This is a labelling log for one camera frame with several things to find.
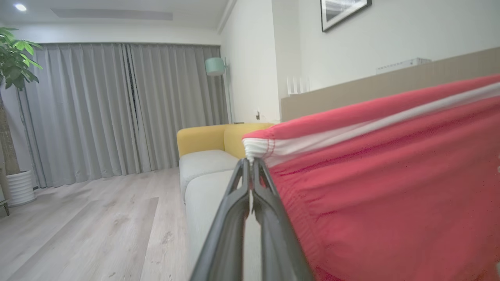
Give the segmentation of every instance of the potted plant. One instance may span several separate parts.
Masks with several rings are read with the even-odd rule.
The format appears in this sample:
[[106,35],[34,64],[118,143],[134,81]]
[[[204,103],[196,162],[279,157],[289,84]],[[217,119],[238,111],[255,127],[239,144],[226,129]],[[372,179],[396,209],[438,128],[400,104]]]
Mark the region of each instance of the potted plant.
[[[18,91],[22,91],[26,82],[38,82],[38,78],[30,71],[30,68],[35,66],[41,69],[41,67],[28,58],[27,55],[33,56],[33,47],[42,47],[30,41],[15,39],[11,33],[14,30],[17,29],[0,27],[0,86],[5,83],[6,89],[14,86]],[[5,159],[7,184],[11,195],[9,206],[17,206],[35,200],[31,171],[20,171],[19,169],[1,93],[0,143]]]

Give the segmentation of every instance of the framed picture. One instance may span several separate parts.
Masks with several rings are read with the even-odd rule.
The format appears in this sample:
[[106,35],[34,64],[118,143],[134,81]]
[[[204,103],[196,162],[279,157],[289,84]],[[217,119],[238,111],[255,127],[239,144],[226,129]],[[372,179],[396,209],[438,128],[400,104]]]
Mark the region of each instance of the framed picture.
[[372,0],[320,0],[323,32],[372,5]]

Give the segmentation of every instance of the white stripe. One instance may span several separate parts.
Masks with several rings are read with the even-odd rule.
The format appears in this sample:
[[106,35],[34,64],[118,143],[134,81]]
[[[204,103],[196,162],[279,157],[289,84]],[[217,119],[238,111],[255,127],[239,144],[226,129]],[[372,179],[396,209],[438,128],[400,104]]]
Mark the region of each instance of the white stripe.
[[429,102],[382,119],[304,135],[297,138],[244,138],[242,142],[245,147],[246,157],[250,161],[253,161],[253,159],[257,157],[263,158],[269,167],[273,167],[289,161],[300,154],[326,148],[375,130],[413,119],[415,117],[444,111],[498,96],[500,96],[500,83],[495,83]]

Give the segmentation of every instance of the white device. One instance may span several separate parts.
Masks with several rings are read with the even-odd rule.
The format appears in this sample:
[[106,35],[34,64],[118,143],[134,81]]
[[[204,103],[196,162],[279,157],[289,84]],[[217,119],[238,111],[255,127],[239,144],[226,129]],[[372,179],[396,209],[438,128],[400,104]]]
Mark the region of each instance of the white device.
[[379,67],[376,69],[375,74],[382,74],[382,73],[386,73],[386,72],[396,71],[396,70],[400,70],[400,69],[405,69],[405,68],[409,68],[409,67],[423,65],[426,63],[430,63],[430,62],[432,62],[431,59],[417,57],[414,59],[405,60],[405,61],[401,61],[401,62],[397,62],[397,63],[393,63],[393,64]]
[[309,79],[299,77],[286,78],[286,87],[288,89],[288,96],[297,95],[309,92]]

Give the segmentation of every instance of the white flower pot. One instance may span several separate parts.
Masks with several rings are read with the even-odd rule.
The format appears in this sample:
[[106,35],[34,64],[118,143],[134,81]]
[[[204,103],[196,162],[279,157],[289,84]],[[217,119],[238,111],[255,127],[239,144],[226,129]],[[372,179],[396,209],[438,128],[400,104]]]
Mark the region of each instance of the white flower pot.
[[12,199],[8,202],[9,207],[23,205],[36,199],[30,170],[8,175],[7,183],[12,195]]

